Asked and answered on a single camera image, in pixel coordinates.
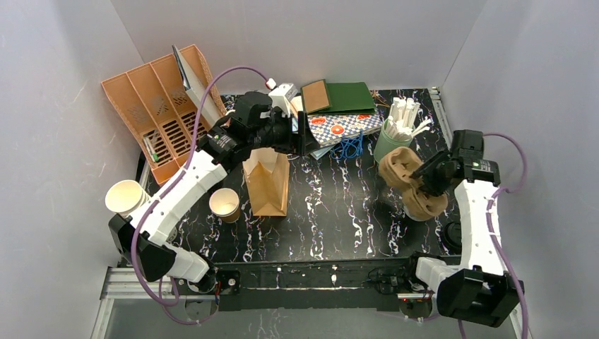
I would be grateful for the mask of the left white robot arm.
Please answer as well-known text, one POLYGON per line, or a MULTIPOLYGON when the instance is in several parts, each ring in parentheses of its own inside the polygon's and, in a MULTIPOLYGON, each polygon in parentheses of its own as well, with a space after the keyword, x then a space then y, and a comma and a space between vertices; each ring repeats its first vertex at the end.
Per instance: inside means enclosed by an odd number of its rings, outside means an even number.
POLYGON ((237 98, 234 111, 215 122, 191 150, 191 162, 142 206, 109 221, 117 249, 133 265, 139 280, 164 276, 199 283, 213 272, 195 252, 172 246, 168 239, 191 207, 223 181, 253 150, 267 148, 284 155, 305 151, 307 118, 296 91, 269 94, 249 91, 237 98))

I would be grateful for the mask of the kraft paper takeout bag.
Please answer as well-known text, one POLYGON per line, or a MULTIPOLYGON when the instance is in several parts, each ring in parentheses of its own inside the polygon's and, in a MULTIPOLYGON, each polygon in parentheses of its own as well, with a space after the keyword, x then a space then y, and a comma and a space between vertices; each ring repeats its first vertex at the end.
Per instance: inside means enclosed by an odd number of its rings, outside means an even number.
POLYGON ((251 151, 242 166, 252 214, 285 217, 290 180, 287 155, 272 148, 259 148, 251 151))

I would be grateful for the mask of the stack of pulp cup carriers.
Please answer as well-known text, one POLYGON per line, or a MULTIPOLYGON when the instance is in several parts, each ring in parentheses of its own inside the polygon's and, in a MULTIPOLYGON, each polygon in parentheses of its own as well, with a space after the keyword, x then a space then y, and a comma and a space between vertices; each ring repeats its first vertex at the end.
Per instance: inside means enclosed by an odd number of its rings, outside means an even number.
POLYGON ((433 196, 419 189, 421 179, 411 177, 423 165, 417 153, 409 147, 398 147, 385 155, 379 162, 379 175, 387 186, 401 193, 406 215, 423 222, 438 217, 448 206, 447 194, 433 196))

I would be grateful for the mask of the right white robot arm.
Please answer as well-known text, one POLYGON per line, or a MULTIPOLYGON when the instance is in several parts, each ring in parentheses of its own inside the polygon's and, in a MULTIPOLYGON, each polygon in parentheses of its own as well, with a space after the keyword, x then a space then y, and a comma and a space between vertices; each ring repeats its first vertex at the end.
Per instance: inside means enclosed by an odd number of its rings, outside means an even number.
POLYGON ((484 149, 483 132, 456 130, 448 150, 411 174, 417 197, 439 198, 453 191, 460 212, 461 261, 451 266, 439 256, 416 252, 408 272, 431 291, 442 316, 496 328, 520 303, 523 282, 500 249, 499 166, 484 158, 484 149))

